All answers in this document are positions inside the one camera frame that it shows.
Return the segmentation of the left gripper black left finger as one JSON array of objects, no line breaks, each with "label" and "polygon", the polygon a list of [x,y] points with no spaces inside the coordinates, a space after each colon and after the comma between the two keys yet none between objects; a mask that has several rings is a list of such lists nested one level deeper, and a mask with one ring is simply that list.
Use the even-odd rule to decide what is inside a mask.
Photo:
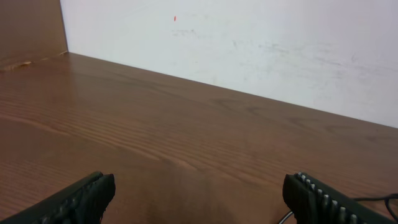
[{"label": "left gripper black left finger", "polygon": [[97,171],[1,223],[100,223],[115,193],[114,175]]}]

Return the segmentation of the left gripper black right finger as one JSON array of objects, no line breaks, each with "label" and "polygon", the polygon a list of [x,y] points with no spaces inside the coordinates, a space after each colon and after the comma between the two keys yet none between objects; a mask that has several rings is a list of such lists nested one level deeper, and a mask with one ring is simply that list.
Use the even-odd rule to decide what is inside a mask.
[{"label": "left gripper black right finger", "polygon": [[[390,206],[397,194],[383,197],[350,198],[304,172],[287,174],[282,196],[289,211],[282,223],[293,216],[297,224],[395,224],[397,214]],[[392,219],[380,215],[361,202],[383,201]]]}]

